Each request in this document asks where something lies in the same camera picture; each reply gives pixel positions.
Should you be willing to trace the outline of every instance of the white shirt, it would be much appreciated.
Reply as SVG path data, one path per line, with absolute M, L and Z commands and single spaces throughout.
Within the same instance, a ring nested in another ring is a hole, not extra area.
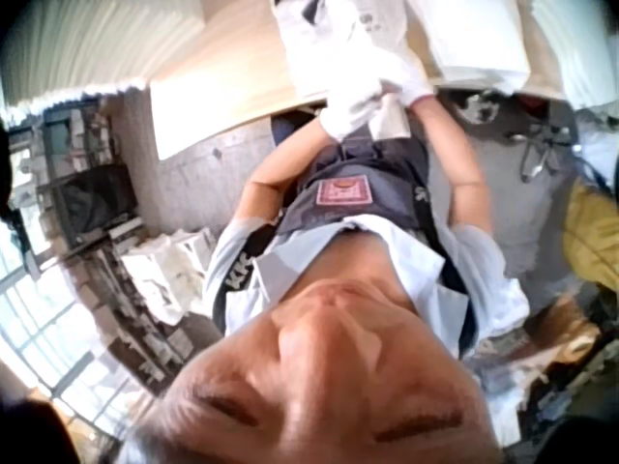
M 206 276 L 205 314 L 213 305 L 230 266 L 261 218 L 233 220 L 223 231 Z M 252 317 L 278 304 L 311 261 L 343 229 L 359 227 L 379 235 L 387 244 L 399 281 L 419 315 L 454 356 L 466 315 L 468 297 L 439 282 L 444 259 L 389 220 L 374 215 L 346 217 L 340 222 L 277 236 L 265 253 L 254 260 L 254 272 L 246 290 L 228 292 L 226 335 L 237 331 Z M 529 305 L 516 279 L 504 277 L 505 259 L 498 245 L 472 225 L 451 229 L 436 224 L 439 239 L 460 272 L 473 303 L 478 326 L 475 343 L 504 334 L 519 325 Z

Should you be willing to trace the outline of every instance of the hand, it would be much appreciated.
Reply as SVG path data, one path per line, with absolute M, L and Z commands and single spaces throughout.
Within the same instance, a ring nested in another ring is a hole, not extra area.
M 338 142 L 366 124 L 380 107 L 380 81 L 359 68 L 352 66 L 339 74 L 339 83 L 319 116 L 323 129 Z
M 434 95 L 424 66 L 408 47 L 398 51 L 373 47 L 367 59 L 373 63 L 378 78 L 386 87 L 395 86 L 399 89 L 399 100 L 405 107 L 410 107 L 423 97 Z

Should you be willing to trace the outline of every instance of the name badge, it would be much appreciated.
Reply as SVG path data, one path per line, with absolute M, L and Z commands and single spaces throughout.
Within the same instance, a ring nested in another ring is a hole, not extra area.
M 370 205 L 368 176 L 324 179 L 318 185 L 316 204 L 320 206 Z

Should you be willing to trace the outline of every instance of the nose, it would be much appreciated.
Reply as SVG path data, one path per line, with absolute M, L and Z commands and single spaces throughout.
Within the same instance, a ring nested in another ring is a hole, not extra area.
M 280 328 L 280 369 L 286 396 L 286 433 L 294 441 L 336 440 L 364 423 L 369 378 L 380 338 L 349 312 L 345 295 L 320 295 Z

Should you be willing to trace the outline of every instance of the shirt sleeve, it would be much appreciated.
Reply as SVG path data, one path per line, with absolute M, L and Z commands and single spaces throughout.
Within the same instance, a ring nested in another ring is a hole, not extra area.
M 468 224 L 441 227 L 439 234 L 473 303 L 476 343 L 521 325 L 529 314 L 529 303 L 518 280 L 505 277 L 505 257 L 492 237 Z
M 223 284 L 225 275 L 243 249 L 248 237 L 253 231 L 266 223 L 267 221 L 260 217 L 234 219 L 223 230 L 213 252 L 213 257 L 204 280 L 202 297 L 204 301 L 203 314 L 205 316 L 213 317 L 213 306 L 215 305 L 218 291 Z

